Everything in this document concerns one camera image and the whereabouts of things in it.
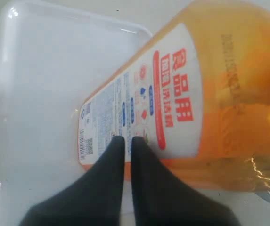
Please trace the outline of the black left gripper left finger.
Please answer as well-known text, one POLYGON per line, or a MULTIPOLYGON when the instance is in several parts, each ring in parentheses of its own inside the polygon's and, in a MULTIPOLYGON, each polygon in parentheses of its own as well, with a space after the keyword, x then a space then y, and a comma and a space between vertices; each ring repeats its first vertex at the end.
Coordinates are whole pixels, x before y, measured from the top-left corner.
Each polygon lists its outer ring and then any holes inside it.
POLYGON ((22 226, 118 226, 125 141, 114 136, 98 161, 72 185, 32 206, 22 226))

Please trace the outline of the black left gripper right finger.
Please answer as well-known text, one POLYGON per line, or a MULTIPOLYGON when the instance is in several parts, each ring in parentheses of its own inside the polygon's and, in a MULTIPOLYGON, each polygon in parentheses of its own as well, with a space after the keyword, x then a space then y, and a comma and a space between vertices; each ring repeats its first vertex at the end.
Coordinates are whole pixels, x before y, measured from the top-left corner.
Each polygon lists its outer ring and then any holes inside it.
POLYGON ((238 226, 233 211, 174 176, 144 138, 131 144, 131 186, 138 226, 238 226))

